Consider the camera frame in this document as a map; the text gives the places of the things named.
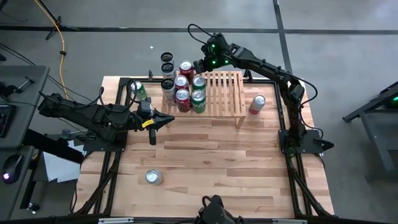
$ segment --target wooden rack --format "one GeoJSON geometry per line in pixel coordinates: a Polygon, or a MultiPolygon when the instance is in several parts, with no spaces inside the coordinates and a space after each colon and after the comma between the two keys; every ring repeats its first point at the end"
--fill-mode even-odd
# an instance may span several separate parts
{"type": "Polygon", "coordinates": [[[206,110],[200,114],[192,110],[183,113],[176,106],[168,105],[163,97],[162,112],[176,118],[235,118],[236,128],[240,128],[246,117],[242,72],[214,71],[199,75],[206,79],[206,110]]]}

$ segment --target can lid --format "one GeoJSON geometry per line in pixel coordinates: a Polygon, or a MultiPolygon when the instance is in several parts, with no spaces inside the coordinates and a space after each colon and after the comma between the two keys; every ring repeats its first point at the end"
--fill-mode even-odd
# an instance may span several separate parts
{"type": "Polygon", "coordinates": [[[205,92],[202,91],[202,90],[195,90],[192,93],[192,99],[194,101],[202,101],[202,100],[204,100],[205,99],[205,92]]]}
{"type": "Polygon", "coordinates": [[[172,72],[174,70],[174,65],[172,63],[164,63],[162,65],[162,72],[172,72]]]}
{"type": "MultiPolygon", "coordinates": [[[[141,83],[140,81],[135,81],[135,83],[136,83],[136,85],[137,85],[137,89],[138,89],[138,90],[141,89],[142,83],[141,83]]],[[[135,90],[135,89],[136,89],[135,86],[134,86],[134,83],[131,84],[131,89],[132,89],[132,90],[135,90]]]]}
{"type": "Polygon", "coordinates": [[[175,85],[177,85],[177,86],[184,86],[187,83],[188,83],[188,79],[183,75],[179,75],[175,78],[175,85]]]}
{"type": "Polygon", "coordinates": [[[177,97],[178,100],[186,100],[189,98],[189,91],[186,89],[178,90],[175,97],[177,97]]]}
{"type": "Polygon", "coordinates": [[[259,105],[264,105],[266,103],[266,98],[261,95],[258,95],[255,97],[254,101],[259,105]]]}
{"type": "Polygon", "coordinates": [[[165,90],[171,90],[174,87],[174,82],[171,78],[165,78],[160,85],[165,90]]]}
{"type": "Polygon", "coordinates": [[[185,61],[181,62],[180,68],[181,68],[182,70],[189,70],[189,69],[192,68],[192,62],[190,62],[190,61],[188,61],[188,60],[185,60],[185,61]]]}
{"type": "Polygon", "coordinates": [[[195,78],[193,78],[193,84],[196,86],[203,86],[205,83],[206,83],[205,78],[201,76],[195,76],[195,78]]]}
{"type": "Polygon", "coordinates": [[[148,182],[155,182],[158,177],[159,177],[159,175],[156,172],[156,170],[148,170],[147,175],[146,175],[148,182]]]}
{"type": "Polygon", "coordinates": [[[163,62],[171,62],[173,60],[173,55],[170,52],[164,52],[162,53],[162,55],[160,56],[160,59],[163,62]]]}

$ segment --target yellow cable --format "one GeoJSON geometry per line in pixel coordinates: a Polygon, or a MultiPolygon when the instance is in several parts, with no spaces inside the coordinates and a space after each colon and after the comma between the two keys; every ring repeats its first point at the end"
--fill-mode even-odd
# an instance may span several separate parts
{"type": "MultiPolygon", "coordinates": [[[[65,51],[65,41],[63,40],[63,35],[60,31],[60,29],[58,28],[58,25],[55,23],[55,21],[51,18],[51,16],[47,13],[47,11],[43,8],[43,6],[37,2],[37,0],[35,0],[36,4],[43,10],[43,12],[45,13],[45,15],[51,20],[51,22],[54,24],[55,28],[57,29],[58,33],[61,36],[62,39],[62,51],[65,51]]],[[[60,78],[61,78],[61,83],[62,83],[62,87],[63,87],[63,92],[65,94],[65,96],[67,97],[67,100],[69,100],[68,94],[67,94],[67,89],[65,88],[65,84],[63,82],[63,77],[62,77],[62,67],[63,67],[63,60],[64,60],[65,56],[62,54],[61,56],[61,63],[60,63],[60,78]]]]}

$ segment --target yellow tag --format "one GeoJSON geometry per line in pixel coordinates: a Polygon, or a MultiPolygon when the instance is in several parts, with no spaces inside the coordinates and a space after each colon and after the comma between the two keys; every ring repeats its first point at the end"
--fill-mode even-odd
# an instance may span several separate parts
{"type": "Polygon", "coordinates": [[[148,120],[148,121],[145,121],[144,124],[142,124],[142,127],[144,128],[144,127],[146,127],[146,126],[148,126],[148,125],[150,125],[150,124],[153,124],[153,123],[155,123],[154,120],[153,120],[153,119],[150,119],[150,120],[148,120]]]}

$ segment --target gray floor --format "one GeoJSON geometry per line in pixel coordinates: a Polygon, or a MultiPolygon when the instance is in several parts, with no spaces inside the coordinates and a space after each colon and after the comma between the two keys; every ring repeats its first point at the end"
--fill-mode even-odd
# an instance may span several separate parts
{"type": "MultiPolygon", "coordinates": [[[[398,29],[395,0],[280,0],[279,4],[285,29],[398,29]]],[[[48,1],[48,7],[71,26],[185,28],[194,22],[207,28],[277,28],[272,0],[57,0],[48,1]]],[[[33,1],[11,1],[4,11],[28,19],[28,25],[50,25],[33,1]]],[[[17,22],[0,14],[0,23],[17,22]]],[[[63,34],[68,52],[65,84],[89,98],[98,94],[105,75],[147,75],[148,69],[159,74],[162,52],[173,52],[177,62],[202,57],[200,44],[187,33],[63,34]]],[[[56,35],[45,41],[46,35],[46,32],[0,31],[0,42],[36,64],[50,66],[50,74],[58,79],[60,38],[56,35]]],[[[251,49],[258,57],[283,66],[278,34],[225,36],[251,49]]],[[[325,139],[335,143],[325,153],[335,213],[344,218],[398,222],[397,183],[365,181],[364,175],[379,166],[377,156],[359,120],[351,124],[341,120],[397,81],[398,36],[296,34],[287,35],[286,39],[294,73],[318,87],[319,97],[311,102],[315,124],[324,129],[325,139]]],[[[9,57],[2,64],[23,62],[9,57]]],[[[44,90],[48,94],[55,91],[59,89],[52,83],[44,90]]],[[[35,115],[31,128],[41,133],[56,133],[69,127],[57,119],[35,115]]],[[[36,216],[67,214],[72,190],[72,183],[37,189],[41,194],[35,200],[43,209],[36,216]],[[59,198],[59,192],[71,193],[59,198]]],[[[14,218],[22,217],[31,215],[25,211],[14,214],[14,218]]]]}

